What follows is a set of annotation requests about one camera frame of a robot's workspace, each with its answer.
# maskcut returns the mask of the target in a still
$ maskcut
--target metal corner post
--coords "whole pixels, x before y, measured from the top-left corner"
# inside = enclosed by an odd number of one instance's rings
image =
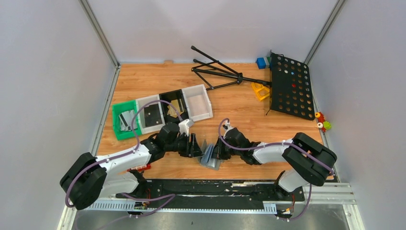
[[[104,49],[107,52],[107,55],[109,56],[113,65],[117,69],[119,67],[120,63],[118,62],[109,42],[107,41],[107,38],[104,35],[102,28],[100,27],[99,23],[97,22],[96,16],[94,15],[94,13],[92,11],[89,2],[87,0],[79,0],[79,3],[81,4],[83,10],[85,11],[91,25],[94,28],[94,31],[96,32],[97,36],[99,37],[101,44],[103,45]]]
[[[316,54],[317,49],[319,48],[321,42],[323,41],[324,37],[326,36],[328,30],[330,29],[331,25],[333,24],[334,20],[337,18],[338,14],[341,12],[344,3],[347,0],[338,0],[336,5],[334,6],[333,10],[331,11],[330,15],[327,18],[326,23],[324,23],[323,28],[321,29],[319,35],[316,38],[312,48],[310,49],[307,57],[304,61],[305,64],[309,65],[310,61],[313,59],[314,55]]]

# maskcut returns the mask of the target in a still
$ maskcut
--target metal frame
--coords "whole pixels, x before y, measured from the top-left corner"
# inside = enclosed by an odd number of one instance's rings
[[[110,90],[109,90],[109,93],[106,98],[106,104],[105,104],[105,107],[103,110],[101,121],[100,121],[98,130],[95,134],[93,145],[91,147],[91,153],[93,155],[95,155],[95,153],[97,152],[97,149],[99,147],[99,144],[100,144],[102,131],[104,128],[108,110],[109,110],[111,100],[113,97],[114,89],[115,89],[115,86],[117,83],[118,75],[119,75],[119,72],[121,69],[120,66],[122,63],[120,63],[117,60],[110,44],[107,41],[106,36],[104,35],[99,23],[96,20],[96,17],[89,5],[89,2],[87,0],[79,0],[79,2],[81,4],[81,6],[83,7],[83,10],[86,13],[90,23],[92,24],[93,29],[95,30],[97,36],[99,37],[101,44],[103,45],[104,49],[106,50],[107,55],[109,56],[113,65],[116,67],[116,72],[112,79],[112,82],[110,85]],[[346,0],[337,1],[331,14],[328,17],[326,23],[324,24],[322,30],[320,31],[320,34],[318,35],[315,43],[313,44],[312,48],[310,49],[310,51],[304,61],[305,64],[308,65],[311,62],[318,47],[320,46],[322,40],[326,36],[328,30],[330,29],[334,20],[338,16],[338,14],[341,11],[345,2],[346,2]],[[314,100],[314,105],[315,105],[315,111],[319,111],[316,100]],[[328,142],[326,140],[325,134],[322,132],[320,132],[320,134],[321,134],[323,143],[328,147]],[[309,189],[308,186],[303,187],[304,195],[306,198],[308,197],[308,189]],[[311,204],[342,204],[344,211],[346,213],[346,218],[347,218],[349,228],[351,230],[364,230],[365,229],[361,216],[360,216],[360,213],[359,213],[359,210],[358,210],[358,206],[357,206],[355,198],[354,198],[354,194],[351,190],[350,184],[348,184],[348,183],[325,183],[325,185],[322,187],[314,186],[313,190],[312,190],[312,196],[311,196],[310,203]],[[265,207],[272,207],[274,204],[283,205],[283,204],[290,204],[290,202],[264,202]],[[178,209],[171,209],[171,208],[164,208],[161,210],[161,212],[165,212],[165,211],[166,212],[213,212],[214,211],[214,212],[222,212],[222,213],[224,213],[224,212],[244,213],[245,210],[204,210],[204,209],[178,210]],[[75,208],[68,208],[65,206],[57,229],[58,230],[71,230],[74,219],[75,219],[76,212],[77,211]]]

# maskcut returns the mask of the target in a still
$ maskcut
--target colorful toy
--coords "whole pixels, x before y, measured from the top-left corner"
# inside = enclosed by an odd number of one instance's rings
[[[259,69],[270,69],[271,58],[270,57],[260,57],[257,58],[257,65]]]
[[[254,90],[255,95],[257,96],[259,101],[262,101],[265,98],[269,97],[269,89],[264,85],[252,82],[251,87]]]
[[[326,121],[324,118],[324,115],[321,112],[318,112],[315,114],[315,117],[317,119],[317,127],[321,129],[323,133],[325,133],[327,130],[331,129],[331,124],[330,122]]]

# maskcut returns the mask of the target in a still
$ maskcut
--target gray wall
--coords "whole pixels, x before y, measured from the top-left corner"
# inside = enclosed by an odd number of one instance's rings
[[[310,70],[368,230],[404,229],[406,1],[348,0]]]
[[[1,0],[0,53],[0,229],[55,229],[114,69],[77,0]]]
[[[254,62],[270,48],[304,60],[337,0],[89,0],[124,62]]]

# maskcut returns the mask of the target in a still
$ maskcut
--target wooden table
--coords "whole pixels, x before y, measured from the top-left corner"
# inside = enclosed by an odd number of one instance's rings
[[[270,71],[258,69],[253,64],[227,64],[245,77],[269,81]],[[203,84],[193,72],[195,64],[124,64],[115,87],[112,104],[126,102],[184,87]],[[217,76],[204,75],[214,86],[233,81]],[[213,108],[213,118],[198,121],[191,128],[199,143],[204,139],[215,143],[220,121],[228,117],[231,125],[237,127],[250,141],[279,142],[292,138],[297,132],[304,132],[322,142],[315,121],[269,111],[269,100],[260,102],[251,88],[250,82],[227,86],[207,92]],[[140,137],[141,140],[151,134]],[[118,141],[112,127],[110,106],[104,126],[98,155],[115,153],[136,144],[135,138]],[[160,179],[276,179],[282,170],[291,167],[285,162],[272,162],[264,165],[248,165],[239,156],[223,162],[218,171],[202,167],[197,159],[180,157],[178,153],[168,152],[165,157],[152,163],[146,170],[146,178]]]

